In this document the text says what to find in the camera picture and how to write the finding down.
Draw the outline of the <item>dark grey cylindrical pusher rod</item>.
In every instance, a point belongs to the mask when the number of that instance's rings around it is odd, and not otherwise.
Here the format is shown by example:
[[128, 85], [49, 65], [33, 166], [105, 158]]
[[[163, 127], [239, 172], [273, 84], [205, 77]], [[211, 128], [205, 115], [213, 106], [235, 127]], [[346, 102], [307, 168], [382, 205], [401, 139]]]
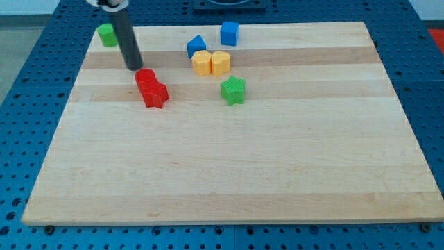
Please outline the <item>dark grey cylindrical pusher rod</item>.
[[110, 21], [127, 69], [137, 71], [143, 67], [142, 55], [133, 30], [127, 7], [117, 6], [109, 12]]

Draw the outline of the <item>white rod mount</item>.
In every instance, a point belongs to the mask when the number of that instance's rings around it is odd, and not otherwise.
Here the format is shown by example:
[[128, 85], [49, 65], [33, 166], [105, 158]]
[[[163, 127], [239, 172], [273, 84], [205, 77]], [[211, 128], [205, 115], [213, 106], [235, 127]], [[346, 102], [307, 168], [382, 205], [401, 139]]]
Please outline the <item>white rod mount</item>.
[[86, 2], [91, 6], [101, 7], [109, 13], [118, 12], [129, 5], [129, 0], [86, 0]]

